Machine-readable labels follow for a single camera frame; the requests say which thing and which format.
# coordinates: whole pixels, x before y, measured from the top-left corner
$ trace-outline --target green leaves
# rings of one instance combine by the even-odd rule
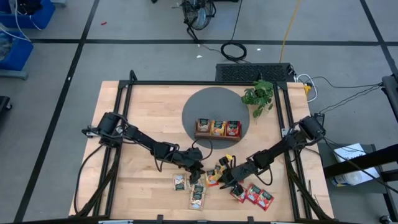
[[[264,111],[266,105],[272,102],[274,96],[274,85],[264,80],[254,81],[254,88],[248,88],[244,90],[244,96],[242,96],[242,103],[247,105],[259,105],[257,109],[253,111],[253,117],[257,118]],[[273,104],[268,106],[268,110],[271,110]]]

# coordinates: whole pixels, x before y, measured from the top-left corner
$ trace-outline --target wooden table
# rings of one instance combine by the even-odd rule
[[[103,82],[99,93],[92,125],[97,126],[103,114],[112,111],[118,82]],[[156,141],[178,143],[181,150],[190,147],[192,140],[182,126],[182,109],[185,102],[197,91],[211,86],[199,85],[134,85],[132,88],[129,122],[137,126],[142,132]],[[247,86],[223,86],[239,95],[244,94]],[[294,120],[309,115],[303,85],[301,83],[288,83],[289,96]],[[124,95],[121,100],[122,113]],[[280,92],[282,110],[285,113],[283,93]],[[237,164],[245,162],[258,150],[270,148],[281,140],[277,111],[274,107],[268,113],[263,113],[254,120],[251,117],[247,134],[234,146],[214,150],[212,156],[203,161],[205,170],[213,169],[219,158],[225,154],[235,155]],[[99,138],[88,139],[84,158],[98,147]],[[209,149],[200,148],[203,155]],[[85,165],[81,173],[80,188],[78,191],[78,208],[81,209],[92,193],[96,190],[103,163],[104,149],[95,154]],[[319,156],[313,152],[303,150],[301,153],[302,164],[306,180],[311,180],[312,194],[316,196],[321,208],[327,215],[333,217],[331,203],[323,176],[322,164]],[[263,211],[249,201],[239,203],[229,194],[229,190],[220,190],[210,187],[206,190],[205,205],[202,212],[188,209],[189,191],[176,192],[172,188],[172,175],[184,172],[172,164],[164,164],[163,172],[157,171],[154,158],[148,150],[141,146],[123,145],[119,165],[116,190],[113,201],[111,218],[113,219],[149,219],[155,220],[158,214],[163,214],[165,220],[225,220],[245,221],[248,216],[253,216],[255,221],[293,221],[292,204],[287,183],[287,174],[284,156],[280,155],[271,165],[274,181],[271,186],[265,186],[254,176],[245,179],[243,186],[251,182],[270,192],[275,200],[268,209]],[[265,182],[270,181],[269,172],[261,175]],[[104,213],[105,201],[108,191],[103,194],[100,214]],[[301,217],[303,212],[302,198],[298,195],[298,204]]]

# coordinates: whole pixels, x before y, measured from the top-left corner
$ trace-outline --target gray circular mat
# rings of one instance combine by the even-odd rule
[[[235,92],[220,88],[210,87],[193,94],[182,110],[182,124],[185,131],[195,140],[195,121],[199,118],[215,119],[217,121],[240,121],[242,123],[242,138],[247,133],[250,122],[248,107],[242,103],[241,97]],[[226,149],[237,142],[226,140],[211,140],[213,149]],[[206,139],[201,139],[197,144],[210,148]]]

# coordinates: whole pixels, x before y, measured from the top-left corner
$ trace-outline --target concrete floor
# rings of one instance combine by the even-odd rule
[[[26,30],[35,39],[33,53],[24,68],[29,79],[0,79],[0,95],[10,96],[14,105],[0,129],[0,223],[14,220],[96,1],[67,0],[67,7],[57,8],[45,30]],[[74,76],[67,81],[70,88],[24,221],[68,215],[86,144],[80,130],[91,123],[103,80],[127,79],[130,69],[134,69],[140,80],[214,80],[216,64],[228,63],[222,55],[195,44],[139,44],[139,40],[190,39],[181,10],[172,9],[177,1],[159,0],[152,4],[150,0],[99,0],[88,41],[137,41],[84,44]],[[244,0],[235,39],[282,40],[295,3]],[[398,42],[395,17],[398,1],[366,0],[366,3],[384,40]],[[216,6],[216,17],[197,34],[206,40],[229,40],[239,4],[218,2]],[[58,44],[64,39],[72,40],[69,44]],[[380,46],[375,44],[377,38],[359,0],[302,0],[288,40],[314,41],[285,47],[284,62],[290,62],[299,74],[324,76],[335,85],[367,85],[380,82],[381,77],[392,73]],[[362,46],[349,45],[346,41],[361,42]],[[330,46],[331,42],[340,44]],[[246,47],[246,60],[250,62],[279,60],[280,45]],[[236,49],[229,50],[232,54],[239,53]],[[398,47],[389,47],[389,51],[398,60]],[[332,88],[321,79],[314,81],[319,96],[310,103],[312,113],[359,91]],[[397,143],[398,124],[381,91],[327,113],[325,127],[328,138],[340,143],[361,142],[375,144],[377,148]],[[387,214],[382,195],[333,191],[330,197],[335,217],[341,221],[376,223],[378,217]]]

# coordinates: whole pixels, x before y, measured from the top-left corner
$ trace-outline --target blue bin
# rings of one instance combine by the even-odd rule
[[[21,32],[9,32],[17,37],[25,38]],[[27,40],[14,39],[11,50],[7,57],[0,61],[0,69],[21,71],[33,50],[33,45]]]
[[[30,19],[30,16],[17,15],[20,28],[36,29],[37,26],[40,29],[44,29],[47,27],[55,11],[55,7],[50,0],[41,0],[40,3],[43,8],[35,12],[32,15],[32,19]],[[15,14],[11,13],[8,0],[0,0],[0,11],[9,12],[9,14],[0,14],[0,23],[8,28],[18,28]]]

